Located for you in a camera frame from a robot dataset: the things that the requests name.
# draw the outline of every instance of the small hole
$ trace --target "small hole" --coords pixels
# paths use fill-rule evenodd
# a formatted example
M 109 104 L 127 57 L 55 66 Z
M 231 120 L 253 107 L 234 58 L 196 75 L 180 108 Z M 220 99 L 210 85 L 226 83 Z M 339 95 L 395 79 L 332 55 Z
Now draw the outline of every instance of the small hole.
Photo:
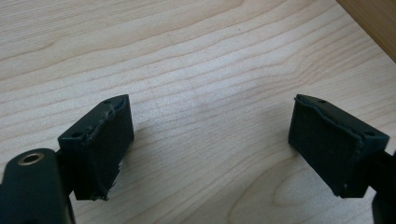
M 363 133 L 366 134 L 366 135 L 370 135 L 370 136 L 374 136 L 375 135 L 374 133 L 372 133 L 370 131 L 364 131 Z
M 26 157 L 25 159 L 23 159 L 23 162 L 28 163 L 28 162 L 32 162 L 32 161 L 36 161 L 38 160 L 38 155 L 30 155 L 28 157 Z
M 73 133 L 72 137 L 80 137 L 82 135 L 82 133 Z
M 36 163 L 38 161 L 41 161 L 41 159 L 44 158 L 44 154 L 43 153 L 32 153 L 30 155 L 26 155 L 24 156 L 22 159 L 20 159 L 20 161 L 18 162 L 19 165 L 30 165 L 33 163 Z

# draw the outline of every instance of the light wood surface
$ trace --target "light wood surface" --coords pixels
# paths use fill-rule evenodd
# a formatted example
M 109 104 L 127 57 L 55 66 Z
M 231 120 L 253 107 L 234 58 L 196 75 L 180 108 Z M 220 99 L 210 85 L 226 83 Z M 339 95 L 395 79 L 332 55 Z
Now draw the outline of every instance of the light wood surface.
M 396 0 L 337 0 L 396 62 Z
M 135 141 L 78 223 L 372 223 L 288 145 L 296 93 L 390 135 L 396 64 L 335 0 L 2 1 L 0 170 L 128 93 Z

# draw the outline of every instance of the metal grommet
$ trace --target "metal grommet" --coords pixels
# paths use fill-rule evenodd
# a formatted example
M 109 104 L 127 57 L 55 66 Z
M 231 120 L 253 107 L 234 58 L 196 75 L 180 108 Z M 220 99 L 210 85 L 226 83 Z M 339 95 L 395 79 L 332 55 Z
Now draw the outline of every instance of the metal grommet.
M 19 165 L 31 165 L 38 161 L 41 161 L 44 158 L 44 154 L 41 152 L 34 152 L 22 157 L 19 161 Z

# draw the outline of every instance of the black clamp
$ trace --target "black clamp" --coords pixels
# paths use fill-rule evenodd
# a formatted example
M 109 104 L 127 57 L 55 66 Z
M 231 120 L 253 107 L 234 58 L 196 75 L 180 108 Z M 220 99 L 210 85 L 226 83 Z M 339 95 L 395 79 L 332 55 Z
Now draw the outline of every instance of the black clamp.
M 319 98 L 297 95 L 289 143 L 336 196 L 362 198 L 371 186 L 376 224 L 396 223 L 396 157 L 389 136 Z
M 56 153 L 38 148 L 6 167 L 1 223 L 75 223 L 68 195 L 107 200 L 119 164 L 134 140 L 128 95 L 107 99 L 64 132 Z

